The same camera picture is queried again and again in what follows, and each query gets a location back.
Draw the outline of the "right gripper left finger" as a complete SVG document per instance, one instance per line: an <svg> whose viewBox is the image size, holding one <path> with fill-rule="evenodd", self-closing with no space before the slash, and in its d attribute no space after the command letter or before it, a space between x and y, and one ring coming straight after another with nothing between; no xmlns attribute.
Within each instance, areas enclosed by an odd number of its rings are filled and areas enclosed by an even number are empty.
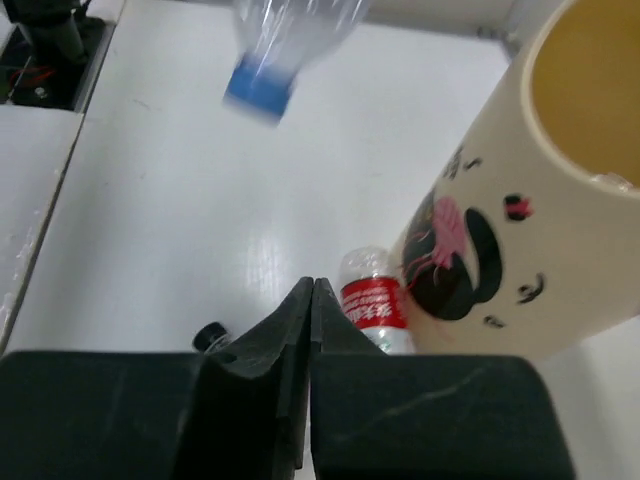
<svg viewBox="0 0 640 480"><path fill-rule="evenodd" d="M16 351L5 479L291 479L302 466L313 281L207 354Z"/></svg>

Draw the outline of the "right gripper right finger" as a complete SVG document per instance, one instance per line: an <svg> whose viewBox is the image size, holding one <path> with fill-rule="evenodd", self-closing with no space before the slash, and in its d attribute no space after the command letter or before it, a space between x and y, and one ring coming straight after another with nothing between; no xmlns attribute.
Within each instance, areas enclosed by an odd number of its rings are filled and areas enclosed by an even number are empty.
<svg viewBox="0 0 640 480"><path fill-rule="evenodd" d="M571 479L549 391L526 360L387 355L311 300L310 435L319 479Z"/></svg>

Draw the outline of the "black label black cap bottle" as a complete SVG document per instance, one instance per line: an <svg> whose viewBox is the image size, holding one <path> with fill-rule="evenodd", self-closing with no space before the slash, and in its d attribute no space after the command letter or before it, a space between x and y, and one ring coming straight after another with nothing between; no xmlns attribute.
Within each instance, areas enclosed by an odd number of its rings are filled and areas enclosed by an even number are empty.
<svg viewBox="0 0 640 480"><path fill-rule="evenodd" d="M215 352L230 344L232 336L219 322L211 322L201 328L192 340L193 348L203 354Z"/></svg>

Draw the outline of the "red label clear bottle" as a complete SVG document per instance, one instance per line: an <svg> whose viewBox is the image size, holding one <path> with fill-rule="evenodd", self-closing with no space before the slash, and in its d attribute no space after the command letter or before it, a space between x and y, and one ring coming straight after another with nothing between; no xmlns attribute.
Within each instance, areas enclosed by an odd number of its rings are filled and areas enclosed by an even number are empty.
<svg viewBox="0 0 640 480"><path fill-rule="evenodd" d="M390 253L367 246L347 253L339 268L344 314L386 354L413 354L405 290Z"/></svg>

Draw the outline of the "blue label crushed bottle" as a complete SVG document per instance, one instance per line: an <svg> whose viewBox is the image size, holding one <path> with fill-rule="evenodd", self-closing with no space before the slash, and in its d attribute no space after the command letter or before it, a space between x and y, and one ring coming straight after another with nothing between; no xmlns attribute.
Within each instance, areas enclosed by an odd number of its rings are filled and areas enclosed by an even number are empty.
<svg viewBox="0 0 640 480"><path fill-rule="evenodd" d="M236 1L241 52L225 96L280 120L299 73L337 48L370 6L361 0Z"/></svg>

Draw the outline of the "cream bin with black ears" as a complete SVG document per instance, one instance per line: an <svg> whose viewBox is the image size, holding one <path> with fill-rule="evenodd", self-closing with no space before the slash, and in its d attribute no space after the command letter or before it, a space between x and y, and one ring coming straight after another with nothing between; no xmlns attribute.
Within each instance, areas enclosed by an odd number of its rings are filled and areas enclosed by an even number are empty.
<svg viewBox="0 0 640 480"><path fill-rule="evenodd" d="M639 5L568 1L396 248L426 354L553 354L639 311Z"/></svg>

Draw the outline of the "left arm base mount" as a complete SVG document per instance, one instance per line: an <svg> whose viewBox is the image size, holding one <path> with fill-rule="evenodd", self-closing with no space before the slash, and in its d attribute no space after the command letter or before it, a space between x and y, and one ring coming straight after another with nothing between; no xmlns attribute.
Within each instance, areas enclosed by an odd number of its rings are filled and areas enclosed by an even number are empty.
<svg viewBox="0 0 640 480"><path fill-rule="evenodd" d="M88 1L3 1L13 26L1 41L3 104L76 113L86 109L115 23Z"/></svg>

